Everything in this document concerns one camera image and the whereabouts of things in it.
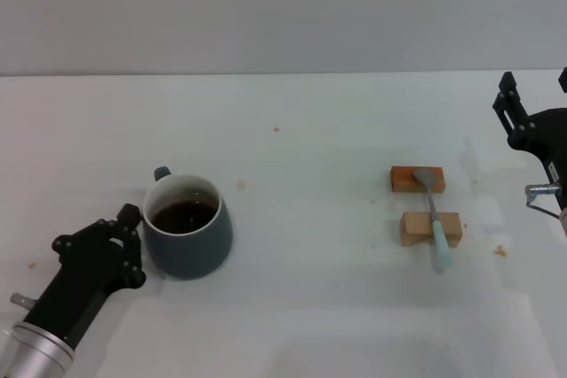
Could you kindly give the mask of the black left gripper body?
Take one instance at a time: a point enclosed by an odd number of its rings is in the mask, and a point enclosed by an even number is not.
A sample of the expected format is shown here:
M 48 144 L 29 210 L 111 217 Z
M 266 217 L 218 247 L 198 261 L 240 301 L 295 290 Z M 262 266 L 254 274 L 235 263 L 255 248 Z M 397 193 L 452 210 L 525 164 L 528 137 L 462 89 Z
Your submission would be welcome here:
M 23 321 L 77 345 L 109 297 L 124 287 L 124 250 L 106 239 L 80 242 L 58 238 L 52 244 L 60 269 Z

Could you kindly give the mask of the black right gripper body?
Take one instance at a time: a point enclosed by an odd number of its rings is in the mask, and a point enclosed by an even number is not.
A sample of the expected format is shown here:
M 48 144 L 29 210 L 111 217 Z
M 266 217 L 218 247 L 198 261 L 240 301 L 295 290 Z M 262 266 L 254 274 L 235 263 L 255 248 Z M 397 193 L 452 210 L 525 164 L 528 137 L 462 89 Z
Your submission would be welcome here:
M 555 196 L 566 207 L 566 109 L 556 108 L 528 115 L 523 107 L 507 111 L 513 124 L 508 144 L 513 150 L 532 154 L 543 166 L 549 183 L 558 184 Z

